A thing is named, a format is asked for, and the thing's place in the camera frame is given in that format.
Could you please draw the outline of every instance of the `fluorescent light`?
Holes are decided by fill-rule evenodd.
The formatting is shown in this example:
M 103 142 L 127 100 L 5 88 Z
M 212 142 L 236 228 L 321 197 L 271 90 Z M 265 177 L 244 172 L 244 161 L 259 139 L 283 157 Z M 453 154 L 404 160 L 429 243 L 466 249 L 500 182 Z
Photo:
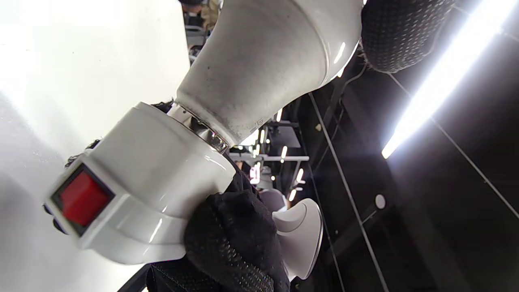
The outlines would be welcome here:
M 281 120 L 281 115 L 283 114 L 283 108 L 280 108 L 278 114 L 276 115 L 276 122 Z
M 263 140 L 265 140 L 265 130 L 261 130 L 261 135 L 259 136 L 259 143 L 263 144 Z
M 299 172 L 297 173 L 297 177 L 295 178 L 295 181 L 300 182 L 302 178 L 303 178 L 303 169 L 300 168 Z
M 393 151 L 429 119 L 453 92 L 463 76 L 483 53 L 517 0 L 482 0 L 436 64 L 402 115 L 393 136 L 382 150 L 388 158 Z
M 281 158 L 282 159 L 285 159 L 287 150 L 288 150 L 288 147 L 287 146 L 283 146 L 283 150 L 281 150 Z
M 289 201 L 290 202 L 294 200 L 296 192 L 297 192 L 296 190 L 292 190 L 292 192 L 290 192 L 290 196 L 289 196 Z

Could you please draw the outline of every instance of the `red button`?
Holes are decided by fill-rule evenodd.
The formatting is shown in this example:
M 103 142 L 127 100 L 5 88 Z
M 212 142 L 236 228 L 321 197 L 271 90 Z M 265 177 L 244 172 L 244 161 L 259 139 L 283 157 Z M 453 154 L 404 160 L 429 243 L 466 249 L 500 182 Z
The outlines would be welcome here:
M 60 196 L 65 218 L 84 227 L 92 223 L 110 200 L 102 188 L 84 171 Z

